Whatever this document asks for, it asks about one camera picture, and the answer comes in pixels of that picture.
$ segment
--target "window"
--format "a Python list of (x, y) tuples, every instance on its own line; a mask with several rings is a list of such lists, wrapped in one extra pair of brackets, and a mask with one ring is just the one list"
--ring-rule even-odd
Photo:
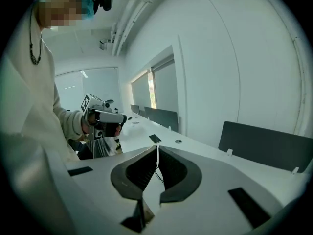
[(153, 84), (157, 108), (178, 113), (177, 78), (173, 59), (153, 69)]
[(157, 104), (156, 104), (156, 93), (155, 93), (153, 72), (148, 73), (148, 84), (149, 84), (151, 108), (156, 109)]
[(134, 104), (139, 106), (140, 111), (145, 107), (151, 107), (148, 74), (145, 73), (132, 83)]

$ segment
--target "gray desk divider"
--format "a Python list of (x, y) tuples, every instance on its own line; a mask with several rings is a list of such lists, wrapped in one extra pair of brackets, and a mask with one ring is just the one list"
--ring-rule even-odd
[(177, 112), (152, 109), (145, 107), (146, 118), (156, 122), (166, 128), (171, 127), (172, 131), (178, 132), (178, 114)]
[(140, 110), (140, 115), (142, 116), (142, 117), (146, 117), (146, 112), (145, 111), (142, 111), (142, 110)]
[(313, 139), (233, 122), (224, 122), (221, 151), (279, 169), (303, 172), (313, 158)]
[(138, 115), (140, 114), (140, 110), (139, 110), (138, 105), (132, 105), (131, 104), (131, 109), (132, 109), (132, 112), (137, 113)]

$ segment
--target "white table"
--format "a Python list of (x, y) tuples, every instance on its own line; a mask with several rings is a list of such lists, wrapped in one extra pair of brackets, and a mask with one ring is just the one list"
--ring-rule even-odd
[[(160, 126), (146, 118), (143, 118), (134, 113), (124, 113), (131, 120), (128, 120), (121, 132), (120, 143), (123, 152), (129, 152), (144, 147), (151, 147), (154, 143), (149, 138), (150, 135), (156, 134), (162, 142), (158, 145), (185, 150), (200, 156), (216, 159), (240, 170), (242, 173), (253, 179), (255, 182), (266, 188), (277, 200), (283, 205), (287, 205), (290, 201), (300, 196), (304, 190), (306, 182), (309, 181), (310, 175), (306, 173), (296, 173), (292, 175), (290, 171), (277, 169), (264, 164), (252, 162), (237, 156), (228, 156), (225, 152), (213, 148), (206, 144), (195, 141), (191, 138), (183, 136), (174, 131)], [(175, 143), (176, 140), (181, 140), (182, 143)], [(149, 185), (145, 191), (149, 194), (160, 194), (164, 191), (164, 187), (155, 176), (151, 182), (156, 186), (153, 190), (149, 190)], [(157, 203), (148, 203), (147, 197), (144, 198), (152, 211), (156, 210)]]

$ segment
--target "necklace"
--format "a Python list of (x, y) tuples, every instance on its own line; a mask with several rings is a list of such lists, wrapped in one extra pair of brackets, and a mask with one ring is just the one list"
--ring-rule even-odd
[(41, 37), (40, 37), (40, 51), (39, 51), (39, 57), (38, 60), (36, 59), (36, 57), (33, 54), (33, 43), (31, 42), (31, 15), (33, 13), (33, 8), (30, 11), (30, 19), (29, 19), (29, 38), (30, 38), (30, 59), (33, 62), (34, 65), (39, 64), (40, 60), (41, 60), (41, 42), (42, 42), (42, 38), (43, 38), (43, 33), (41, 33)]

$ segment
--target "white lab coat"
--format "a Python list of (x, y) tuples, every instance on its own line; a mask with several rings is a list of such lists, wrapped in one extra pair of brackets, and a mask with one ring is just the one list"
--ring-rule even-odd
[[(56, 150), (63, 161), (78, 160), (67, 140), (78, 139), (83, 134), (83, 114), (68, 112), (61, 107), (54, 83), (53, 56), (43, 41), (41, 61), (38, 65), (32, 63), (29, 20), (30, 10), (21, 19), (2, 59), (0, 130), (31, 137), (47, 152)], [(32, 13), (31, 40), (36, 58), (39, 57), (40, 37)]]

